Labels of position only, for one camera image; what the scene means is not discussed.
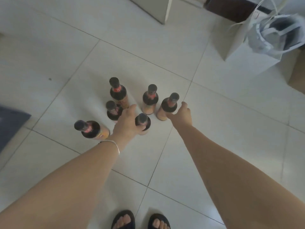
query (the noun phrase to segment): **hand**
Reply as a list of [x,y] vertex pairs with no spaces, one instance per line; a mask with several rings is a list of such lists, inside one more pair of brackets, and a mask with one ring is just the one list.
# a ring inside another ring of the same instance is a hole
[[133,104],[129,108],[123,110],[122,115],[119,117],[113,129],[113,134],[107,138],[108,140],[114,140],[118,144],[120,150],[123,150],[135,135],[139,134],[139,132],[146,127],[144,125],[135,125],[136,107],[137,105]]
[[165,114],[171,120],[171,122],[173,123],[173,126],[176,129],[179,126],[193,124],[191,110],[188,108],[188,104],[185,102],[182,102],[182,105],[176,114],[172,114],[172,113],[168,113],[168,112]]

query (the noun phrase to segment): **foot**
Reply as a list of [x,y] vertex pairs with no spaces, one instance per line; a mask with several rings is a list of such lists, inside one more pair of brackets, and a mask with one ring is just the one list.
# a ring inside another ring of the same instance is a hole
[[131,218],[129,215],[124,215],[124,217],[120,217],[117,221],[116,221],[116,224],[113,226],[112,229],[119,229],[121,228],[122,226],[128,224],[131,222]]
[[166,223],[160,221],[159,219],[155,219],[152,225],[154,228],[158,228],[158,229],[170,229],[170,227],[168,227]]

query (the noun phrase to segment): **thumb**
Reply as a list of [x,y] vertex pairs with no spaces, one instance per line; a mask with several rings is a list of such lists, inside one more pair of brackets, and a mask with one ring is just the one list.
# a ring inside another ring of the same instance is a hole
[[143,131],[145,128],[146,128],[146,125],[138,125],[137,126],[138,132]]
[[173,118],[173,114],[170,112],[166,112],[165,115],[167,116],[168,119],[172,119]]

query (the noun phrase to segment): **cardboard box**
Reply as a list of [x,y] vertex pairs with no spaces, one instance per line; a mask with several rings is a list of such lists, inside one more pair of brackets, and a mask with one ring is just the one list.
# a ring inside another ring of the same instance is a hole
[[305,50],[299,54],[288,85],[305,94]]
[[238,69],[254,74],[260,74],[276,65],[281,60],[281,55],[265,55],[252,51],[247,41],[247,32],[253,24],[265,19],[267,14],[259,10],[254,11],[237,31],[225,61]]

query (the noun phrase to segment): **person's left arm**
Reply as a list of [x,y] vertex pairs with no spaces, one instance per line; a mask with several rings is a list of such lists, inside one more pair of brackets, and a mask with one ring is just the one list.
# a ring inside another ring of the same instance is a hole
[[[120,152],[145,126],[135,125],[136,105],[125,109],[107,139]],[[61,166],[0,213],[0,228],[86,228],[119,155],[102,142]]]

